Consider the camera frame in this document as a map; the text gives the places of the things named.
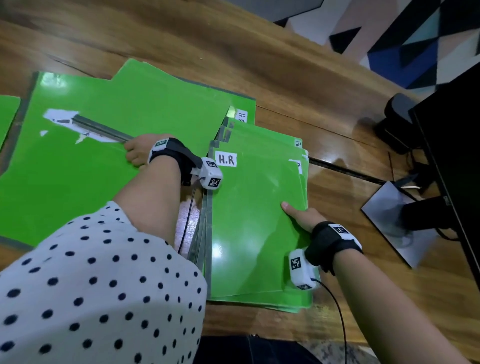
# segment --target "polka dot sleeve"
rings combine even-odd
[[[188,363],[206,282],[114,202],[0,274],[0,363]]]

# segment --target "person's right hand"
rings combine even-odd
[[[313,228],[318,223],[326,221],[326,219],[320,215],[320,213],[313,207],[306,210],[297,210],[292,207],[288,202],[282,202],[282,210],[289,216],[292,216],[295,221],[306,231],[312,232]]]
[[[125,156],[134,166],[147,164],[148,155],[153,145],[165,138],[175,138],[171,134],[142,134],[126,142],[123,147],[128,150]]]

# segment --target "black monitor screen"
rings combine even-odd
[[[480,287],[480,63],[419,103],[410,115],[423,133],[439,189],[453,206],[455,229]]]

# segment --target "person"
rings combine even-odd
[[[200,340],[206,281],[172,247],[184,168],[175,152],[149,156],[166,137],[126,142],[139,173],[103,208],[67,222],[1,272],[0,363],[319,362],[295,343]],[[312,208],[281,207],[309,232],[325,221]],[[382,363],[468,363],[361,252],[332,260]]]

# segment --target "wooden desk surface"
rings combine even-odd
[[[228,3],[11,0],[0,12],[0,52],[0,94],[25,97],[32,72],[38,70],[110,78],[135,57],[170,74],[255,97],[257,125],[301,137],[312,158],[393,179],[391,151],[371,125],[383,118],[387,100],[402,89]],[[396,168],[404,169],[400,162]],[[461,249],[439,241],[419,269],[410,270],[360,212],[378,187],[311,165],[309,204],[348,226],[366,255],[467,357],[480,360],[480,294]],[[184,219],[181,213],[178,231]],[[0,268],[21,254],[0,247]],[[323,279],[340,301],[347,339],[365,342],[335,278]],[[204,334],[233,333],[343,338],[336,308],[321,290],[314,307],[297,315],[209,305]]]

